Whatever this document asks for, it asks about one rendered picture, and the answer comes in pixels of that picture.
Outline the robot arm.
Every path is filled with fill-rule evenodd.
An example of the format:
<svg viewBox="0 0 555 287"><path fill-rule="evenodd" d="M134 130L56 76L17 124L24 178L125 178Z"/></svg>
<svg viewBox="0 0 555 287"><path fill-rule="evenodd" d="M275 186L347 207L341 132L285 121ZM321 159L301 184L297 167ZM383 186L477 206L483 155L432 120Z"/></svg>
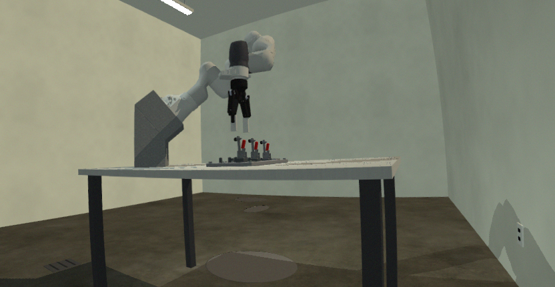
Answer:
<svg viewBox="0 0 555 287"><path fill-rule="evenodd" d="M232 90L231 80L248 80L251 78L249 73L271 71L274 57L273 37L261 36L257 31L250 31L244 37L244 41L231 43L225 70L220 71L212 62L205 62L199 69L198 81L189 91L179 95L166 95L161 99L183 123L185 118L207 99L207 86L225 99L228 97L228 91Z"/></svg>

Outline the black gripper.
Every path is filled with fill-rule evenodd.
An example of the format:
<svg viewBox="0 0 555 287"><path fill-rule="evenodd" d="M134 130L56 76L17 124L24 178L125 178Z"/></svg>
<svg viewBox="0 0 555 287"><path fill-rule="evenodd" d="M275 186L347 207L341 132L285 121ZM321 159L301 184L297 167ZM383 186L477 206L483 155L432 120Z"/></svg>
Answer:
<svg viewBox="0 0 555 287"><path fill-rule="evenodd" d="M231 131L237 131L237 107L241 106L243 114L243 133L249 132L249 117L251 117L249 95L246 95L246 79L231 80L231 89L228 91L227 113L231 117ZM235 92L235 93L234 93Z"/></svg>

